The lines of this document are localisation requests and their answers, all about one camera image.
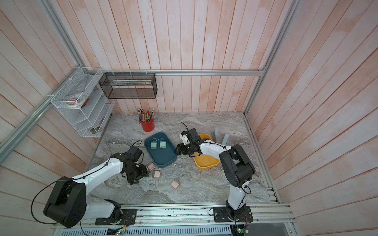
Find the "yellow storage box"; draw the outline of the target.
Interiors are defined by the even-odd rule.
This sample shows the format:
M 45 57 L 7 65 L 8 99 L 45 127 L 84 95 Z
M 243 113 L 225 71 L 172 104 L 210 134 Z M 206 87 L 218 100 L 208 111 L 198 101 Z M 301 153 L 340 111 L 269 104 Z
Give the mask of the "yellow storage box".
M 200 155 L 197 156 L 198 153 L 195 153 L 194 162 L 196 164 L 197 169 L 199 170 L 208 170 L 211 168 L 216 167 L 220 161 L 212 156 L 209 155 Z

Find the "teal storage box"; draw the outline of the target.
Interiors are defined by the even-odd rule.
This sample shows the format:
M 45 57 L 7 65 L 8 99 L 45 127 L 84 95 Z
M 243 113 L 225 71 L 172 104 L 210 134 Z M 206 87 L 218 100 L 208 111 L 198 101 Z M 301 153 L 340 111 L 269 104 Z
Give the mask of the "teal storage box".
M 160 148 L 160 141 L 166 141 L 166 148 Z M 158 141 L 158 148 L 151 149 L 151 142 Z M 153 163 L 159 168 L 165 168 L 177 160 L 177 154 L 175 153 L 176 147 L 172 144 L 169 137 L 163 133 L 156 133 L 144 141 L 144 146 L 147 149 Z

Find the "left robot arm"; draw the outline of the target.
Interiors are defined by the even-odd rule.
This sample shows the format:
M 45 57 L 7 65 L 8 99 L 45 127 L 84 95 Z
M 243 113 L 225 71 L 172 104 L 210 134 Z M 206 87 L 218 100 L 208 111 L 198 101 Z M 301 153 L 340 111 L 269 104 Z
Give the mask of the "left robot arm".
M 113 225 L 120 223 L 123 212 L 119 203 L 110 199 L 88 203 L 87 195 L 117 174 L 126 178 L 130 185 L 137 184 L 148 176 L 147 168 L 142 164 L 143 158 L 144 153 L 139 148 L 131 148 L 127 152 L 110 156 L 104 163 L 85 173 L 58 179 L 43 214 L 67 228 L 92 218 L 103 219 Z

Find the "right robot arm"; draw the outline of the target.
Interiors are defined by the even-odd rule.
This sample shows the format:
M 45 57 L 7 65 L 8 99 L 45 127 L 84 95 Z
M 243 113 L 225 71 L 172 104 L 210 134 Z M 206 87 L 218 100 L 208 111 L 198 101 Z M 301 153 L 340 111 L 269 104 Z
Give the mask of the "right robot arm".
M 256 170 L 240 145 L 223 146 L 208 139 L 178 144 L 175 153 L 195 157 L 208 155 L 221 162 L 230 183 L 229 197 L 223 210 L 229 221 L 237 221 L 245 211 L 245 198 L 251 193 L 249 183 Z

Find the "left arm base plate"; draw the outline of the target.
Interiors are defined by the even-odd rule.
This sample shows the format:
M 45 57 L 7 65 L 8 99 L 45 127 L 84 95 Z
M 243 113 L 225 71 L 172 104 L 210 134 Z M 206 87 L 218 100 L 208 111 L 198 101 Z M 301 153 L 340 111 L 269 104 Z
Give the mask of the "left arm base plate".
M 95 225 L 134 225 L 136 213 L 135 208 L 119 209 L 108 218 L 97 218 Z

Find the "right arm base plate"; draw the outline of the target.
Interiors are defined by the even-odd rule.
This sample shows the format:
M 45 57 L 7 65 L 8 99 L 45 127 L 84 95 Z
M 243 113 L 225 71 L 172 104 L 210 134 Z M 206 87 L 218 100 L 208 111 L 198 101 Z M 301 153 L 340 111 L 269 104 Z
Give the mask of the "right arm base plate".
M 238 210 L 233 210 L 231 207 L 214 207 L 213 215 L 217 223 L 242 221 L 249 223 L 254 220 L 249 206 L 243 206 Z

